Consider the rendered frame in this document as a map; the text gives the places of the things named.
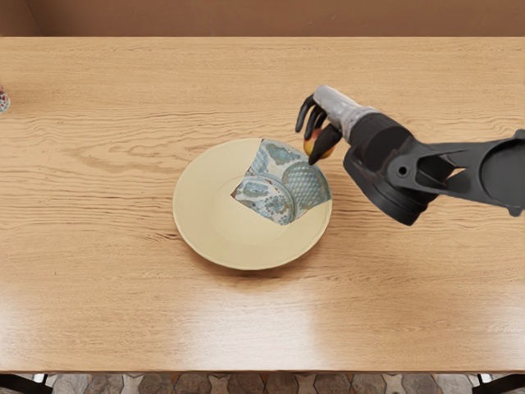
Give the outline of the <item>cream plate with blue pattern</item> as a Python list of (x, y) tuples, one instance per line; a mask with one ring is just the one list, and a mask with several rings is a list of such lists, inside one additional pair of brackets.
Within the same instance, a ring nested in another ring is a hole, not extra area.
[(276, 140), (248, 138), (214, 146), (181, 173), (172, 198), (182, 239), (227, 268), (280, 267), (310, 251), (331, 219), (322, 170)]

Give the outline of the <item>yellow red peach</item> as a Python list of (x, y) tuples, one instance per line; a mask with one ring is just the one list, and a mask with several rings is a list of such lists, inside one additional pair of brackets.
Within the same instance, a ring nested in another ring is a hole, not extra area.
[[(313, 151), (313, 147), (315, 145), (315, 142), (318, 138), (318, 136), (321, 134), (322, 132), (322, 128), (319, 127), (317, 129), (314, 129), (313, 130), (313, 133), (311, 135), (311, 138), (309, 140), (304, 140), (304, 144), (303, 144), (303, 148), (304, 148), (304, 152), (305, 154), (310, 157), (311, 154), (312, 154), (312, 151)], [(320, 159), (326, 159), (326, 158), (329, 158), (335, 151), (335, 148), (332, 147), (331, 149), (329, 149), (327, 152), (325, 152), (321, 157)]]

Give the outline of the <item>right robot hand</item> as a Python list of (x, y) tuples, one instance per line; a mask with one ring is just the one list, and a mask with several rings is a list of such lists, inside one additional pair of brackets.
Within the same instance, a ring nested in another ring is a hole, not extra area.
[(323, 158), (342, 139), (350, 144), (350, 135), (358, 121), (367, 115), (379, 113), (373, 107), (363, 106), (328, 85), (320, 85), (301, 105), (295, 124), (295, 131), (303, 129), (305, 119), (310, 112), (304, 141), (310, 141), (313, 132), (328, 121), (313, 142), (312, 151), (308, 153), (308, 163), (312, 166)]

